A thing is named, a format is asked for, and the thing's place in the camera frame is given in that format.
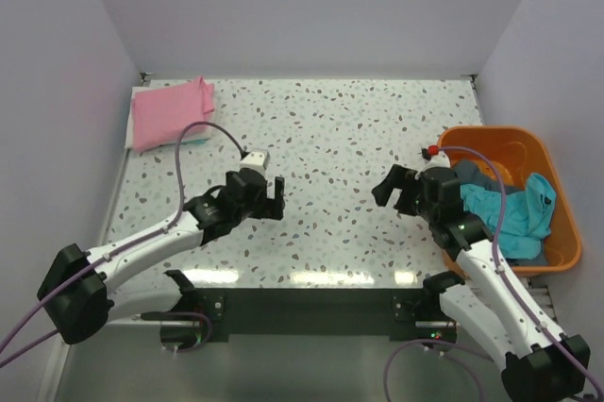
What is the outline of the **pink t shirt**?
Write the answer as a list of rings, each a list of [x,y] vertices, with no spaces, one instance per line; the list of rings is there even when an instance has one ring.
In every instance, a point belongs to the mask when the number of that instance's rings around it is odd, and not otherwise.
[[[215,112],[214,84],[202,76],[181,84],[139,92],[130,106],[134,121],[133,150],[143,152],[174,143],[182,129],[211,121]]]

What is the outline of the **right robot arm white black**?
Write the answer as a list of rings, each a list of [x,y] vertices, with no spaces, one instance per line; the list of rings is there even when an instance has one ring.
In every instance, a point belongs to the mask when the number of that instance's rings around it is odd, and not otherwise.
[[[396,211],[424,219],[434,242],[465,273],[425,279],[418,311],[462,325],[496,364],[511,400],[579,397],[587,380],[588,344],[579,335],[567,335],[519,281],[494,234],[464,208],[455,172],[394,165],[372,195],[383,207],[393,191],[400,192]]]

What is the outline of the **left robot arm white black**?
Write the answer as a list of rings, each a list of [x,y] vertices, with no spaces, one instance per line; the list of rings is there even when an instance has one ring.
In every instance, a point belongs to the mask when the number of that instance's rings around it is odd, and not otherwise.
[[[136,314],[167,312],[189,317],[195,308],[190,286],[119,295],[136,275],[173,256],[228,235],[247,218],[280,220],[285,181],[273,182],[252,169],[230,171],[226,182],[181,204],[175,215],[117,243],[88,251],[61,249],[37,296],[62,340],[88,340],[106,323]]]

